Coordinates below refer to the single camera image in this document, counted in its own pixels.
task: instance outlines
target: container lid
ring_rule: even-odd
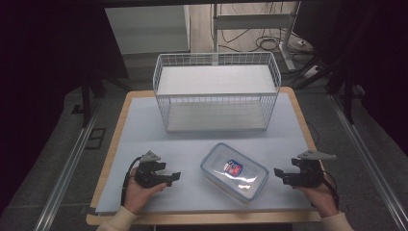
[[[229,193],[252,200],[268,179],[268,170],[225,143],[218,143],[203,159],[201,168]]]

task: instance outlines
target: metal rail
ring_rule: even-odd
[[[333,103],[337,116],[339,117],[351,141],[353,142],[354,147],[357,149],[357,153],[359,154],[364,166],[366,167],[371,180],[373,181],[388,210],[390,211],[390,214],[393,217],[396,226],[399,228],[399,230],[407,230],[408,217],[402,204],[396,197],[394,190],[388,184],[378,165],[371,157],[370,151],[367,149],[355,126],[350,124],[347,118],[344,116],[342,103],[333,95],[330,95],[329,98]]]
[[[92,116],[89,120],[88,125],[81,130],[81,134],[76,141],[74,148],[72,149],[71,153],[61,174],[57,180],[54,189],[52,190],[50,196],[48,197],[47,202],[45,203],[44,209],[39,216],[37,224],[34,230],[49,230],[51,227],[52,222],[54,221],[55,215],[60,208],[61,202],[63,201],[66,189],[69,185],[69,182],[72,178],[72,175],[75,171],[75,168],[78,164],[79,159],[83,153],[85,144],[88,140],[90,131],[92,130],[93,124],[95,123],[97,112],[101,105],[101,98],[96,98],[92,108]]]

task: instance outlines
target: hand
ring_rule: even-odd
[[[293,188],[301,190],[302,192],[305,193],[306,197],[318,209],[319,214],[322,218],[331,217],[339,213],[339,210],[337,210],[336,208],[336,204],[332,193],[324,184],[320,184],[315,188],[305,187],[293,187]]]
[[[132,212],[134,215],[144,207],[144,205],[150,199],[150,196],[152,196],[154,193],[162,191],[166,187],[166,183],[163,183],[149,189],[143,188],[135,181],[136,171],[137,167],[133,168],[131,171],[131,176],[129,177],[125,195],[125,203],[123,205],[123,207]]]

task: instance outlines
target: cable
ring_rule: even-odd
[[[310,125],[310,126],[313,128],[313,130],[315,130],[315,133],[316,133],[316,135],[318,136],[318,140],[315,141],[315,145],[318,145],[318,143],[319,143],[319,141],[320,141],[320,134],[319,134],[319,132],[318,132],[318,129],[316,129],[316,127],[313,126],[313,124],[310,123],[308,120],[306,120],[306,123],[307,123],[308,125]]]
[[[237,10],[235,10],[234,3],[233,3],[231,6],[232,6],[232,10],[234,10],[234,12],[235,12],[236,14],[238,14]]]
[[[330,184],[330,182],[328,182],[325,178],[323,178],[323,184],[331,192],[331,194],[333,196],[333,199],[334,199],[334,203],[336,205],[336,208],[339,210],[339,201],[340,201],[340,199],[339,199],[339,195],[337,194],[337,189],[334,189],[333,186]]]
[[[211,39],[214,41],[214,36],[213,36],[213,14],[211,13],[211,9],[213,8],[213,4],[210,4],[210,33],[211,33]]]
[[[253,49],[253,50],[250,50],[250,51],[240,51],[240,50],[236,50],[236,49],[234,49],[234,48],[232,48],[232,47],[225,46],[225,45],[219,45],[219,47],[224,47],[224,48],[227,48],[227,49],[236,51],[236,52],[254,52],[254,51],[257,51],[257,50],[260,48],[260,47],[257,47],[257,48],[255,48],[255,49]]]
[[[137,161],[139,161],[140,159],[141,159],[141,157],[136,158],[136,159],[132,162],[132,164],[129,166],[129,169],[128,169],[128,171],[126,172],[125,179],[123,180],[123,185],[122,185],[122,196],[121,196],[121,198],[120,198],[120,205],[122,205],[122,206],[123,206],[124,203],[125,203],[126,190],[127,190],[128,181],[129,181],[130,173],[132,172],[133,165],[134,165]]]
[[[273,9],[273,5],[274,5],[274,4],[275,4],[275,3],[272,2],[272,4],[270,5],[269,13],[272,13],[272,9]]]
[[[285,34],[287,32],[285,29],[279,28],[279,38],[278,38],[279,41],[282,41],[282,31],[285,32]],[[302,39],[300,36],[298,36],[294,32],[291,32],[291,36],[295,36],[295,37],[297,37],[299,39]],[[288,44],[288,50],[290,50],[290,51],[292,51],[294,53],[305,53],[305,54],[313,54],[314,53],[313,50],[312,51],[299,50],[297,48],[294,48],[294,47],[290,46],[289,44]]]
[[[333,175],[328,173],[327,171],[323,171],[325,174],[327,174],[328,176],[330,176],[331,180],[333,181],[334,184],[334,189],[337,191],[337,183],[336,183],[336,179],[334,179]]]
[[[274,42],[275,46],[273,48],[265,48],[263,45],[266,42]],[[277,47],[279,47],[279,42],[276,41],[275,37],[271,37],[271,36],[262,36],[259,37],[255,40],[255,44],[258,47],[261,47],[262,49],[266,50],[266,51],[273,51],[274,49],[276,49]]]
[[[221,30],[221,34],[222,34],[222,38],[224,39],[224,41],[227,42],[227,43],[229,43],[229,42],[231,42],[231,41],[234,41],[234,40],[238,39],[239,37],[241,37],[243,34],[245,34],[246,32],[248,32],[249,30],[251,30],[251,29],[246,29],[246,30],[245,30],[244,32],[242,32],[240,35],[238,35],[237,37],[235,37],[235,38],[233,38],[233,39],[231,39],[231,40],[226,40],[226,39],[225,39],[224,31],[223,31],[223,30]]]
[[[268,2],[265,3],[265,5],[261,8],[260,13],[265,9],[265,13],[267,12],[268,9]]]

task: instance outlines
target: white panel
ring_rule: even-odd
[[[105,11],[121,54],[189,50],[184,6]]]

